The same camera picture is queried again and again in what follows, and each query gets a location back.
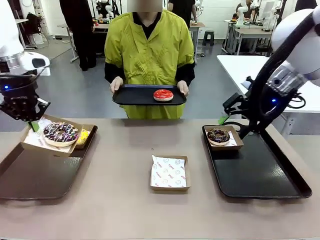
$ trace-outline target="black tray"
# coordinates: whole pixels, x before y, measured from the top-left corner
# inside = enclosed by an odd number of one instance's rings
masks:
[[[75,149],[69,157],[26,150],[19,143],[0,164],[0,199],[62,198],[69,191],[97,129],[94,126],[85,147]]]
[[[240,150],[212,151],[211,157],[221,192],[228,197],[254,199],[304,199],[312,190],[286,155],[264,130],[247,135]]]
[[[171,101],[156,101],[154,92],[159,89],[170,90],[173,93],[173,99]],[[119,105],[178,106],[184,104],[187,98],[177,86],[126,84],[114,93],[112,100]]]

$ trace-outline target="red frosted donut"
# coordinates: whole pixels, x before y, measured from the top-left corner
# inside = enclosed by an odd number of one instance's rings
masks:
[[[159,89],[154,92],[153,98],[159,102],[168,102],[174,98],[174,94],[166,89]]]

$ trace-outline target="hand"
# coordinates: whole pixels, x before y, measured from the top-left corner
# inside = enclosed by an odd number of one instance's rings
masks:
[[[118,91],[123,84],[124,80],[121,77],[117,76],[110,84],[110,91],[114,94],[115,91]]]
[[[184,94],[185,96],[189,95],[189,88],[188,85],[186,83],[186,81],[178,81],[178,84],[176,85],[178,87],[178,89],[180,90],[180,92],[182,94]]]

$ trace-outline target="person's left hand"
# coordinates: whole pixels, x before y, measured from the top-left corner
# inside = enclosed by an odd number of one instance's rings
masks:
[[[180,90],[180,92],[182,94],[184,94],[185,96],[189,95],[189,88],[188,85],[186,83],[186,81],[178,81],[178,84],[176,85],[178,87],[178,89]]]

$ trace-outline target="stool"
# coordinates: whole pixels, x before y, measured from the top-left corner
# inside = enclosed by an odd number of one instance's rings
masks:
[[[205,31],[202,46],[206,46],[208,43],[210,43],[210,46],[213,46],[215,44],[214,41],[215,31]]]

